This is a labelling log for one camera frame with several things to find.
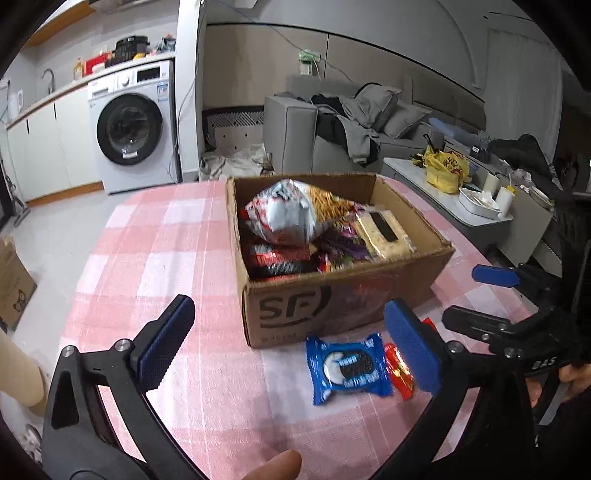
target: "white cabinet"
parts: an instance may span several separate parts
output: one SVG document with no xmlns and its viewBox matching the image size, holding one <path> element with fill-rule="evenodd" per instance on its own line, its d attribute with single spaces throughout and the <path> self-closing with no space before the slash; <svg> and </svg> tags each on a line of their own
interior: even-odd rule
<svg viewBox="0 0 591 480">
<path fill-rule="evenodd" d="M 26 200 L 100 181 L 86 88 L 74 90 L 8 130 L 12 165 Z"/>
<path fill-rule="evenodd" d="M 63 162 L 72 187 L 100 181 L 96 169 L 86 89 L 81 88 L 56 100 L 57 129 Z"/>
</svg>

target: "bottle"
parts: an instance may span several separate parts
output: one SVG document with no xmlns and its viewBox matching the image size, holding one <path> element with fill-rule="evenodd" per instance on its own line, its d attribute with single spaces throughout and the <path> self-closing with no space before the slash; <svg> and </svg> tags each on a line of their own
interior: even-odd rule
<svg viewBox="0 0 591 480">
<path fill-rule="evenodd" d="M 84 65 L 82 65 L 82 60 L 78 57 L 76 60 L 76 66 L 74 67 L 74 81 L 82 80 L 82 76 L 84 75 Z"/>
</svg>

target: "checkered tablecloth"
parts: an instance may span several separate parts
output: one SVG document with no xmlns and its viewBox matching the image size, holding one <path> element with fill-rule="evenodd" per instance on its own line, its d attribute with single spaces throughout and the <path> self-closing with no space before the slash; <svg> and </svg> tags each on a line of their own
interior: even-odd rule
<svg viewBox="0 0 591 480">
<path fill-rule="evenodd" d="M 444 340 L 459 339 L 472 351 L 483 351 L 483 344 L 443 327 L 443 310 L 456 304 L 520 320 L 528 316 L 525 306 L 510 289 L 475 283 L 472 267 L 488 264 L 486 259 L 423 199 L 388 182 L 456 248 L 433 284 L 435 296 L 415 312 L 431 317 Z M 430 399 L 422 392 L 404 403 L 398 393 L 334 394 L 315 407 L 302 343 L 263 351 L 246 345 L 222 181 L 145 190 L 115 209 L 77 285 L 61 346 L 86 352 L 133 338 L 178 293 L 195 301 L 195 324 L 148 398 L 212 480 L 239 479 L 288 448 L 303 456 L 300 478 L 367 478 Z M 383 332 L 383 324 L 330 340 L 360 340 L 376 330 Z M 140 458 L 110 392 L 102 393 L 122 445 Z M 439 455 L 457 444 L 475 394 L 466 397 Z"/>
</svg>

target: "sofa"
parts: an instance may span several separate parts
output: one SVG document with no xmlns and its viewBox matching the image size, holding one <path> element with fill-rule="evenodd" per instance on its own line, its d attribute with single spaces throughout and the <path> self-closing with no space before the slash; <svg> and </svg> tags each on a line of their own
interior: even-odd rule
<svg viewBox="0 0 591 480">
<path fill-rule="evenodd" d="M 364 167 L 350 161 L 343 147 L 316 135 L 319 112 L 316 106 L 309 103 L 311 97 L 319 93 L 354 97 L 362 85 L 299 75 L 287 77 L 286 85 L 289 96 L 269 95 L 264 105 L 263 142 L 277 173 L 380 173 L 384 158 L 410 158 L 425 148 L 427 141 L 423 135 L 433 132 L 433 127 L 427 122 L 430 116 L 470 132 L 477 133 L 486 128 L 481 100 L 468 92 L 466 97 L 457 100 L 457 95 L 454 96 L 440 85 L 425 85 L 404 75 L 399 99 L 428 109 L 430 113 L 405 132 L 402 138 L 379 132 L 378 161 Z"/>
</svg>

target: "blue snack package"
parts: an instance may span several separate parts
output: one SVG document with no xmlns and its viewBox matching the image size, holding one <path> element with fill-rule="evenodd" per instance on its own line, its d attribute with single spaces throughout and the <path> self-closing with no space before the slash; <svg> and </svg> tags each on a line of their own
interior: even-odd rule
<svg viewBox="0 0 591 480">
<path fill-rule="evenodd" d="M 392 395 L 379 333 L 372 333 L 359 343 L 326 343 L 311 336 L 306 340 L 306 353 L 314 385 L 314 405 L 322 405 L 333 390 Z"/>
</svg>

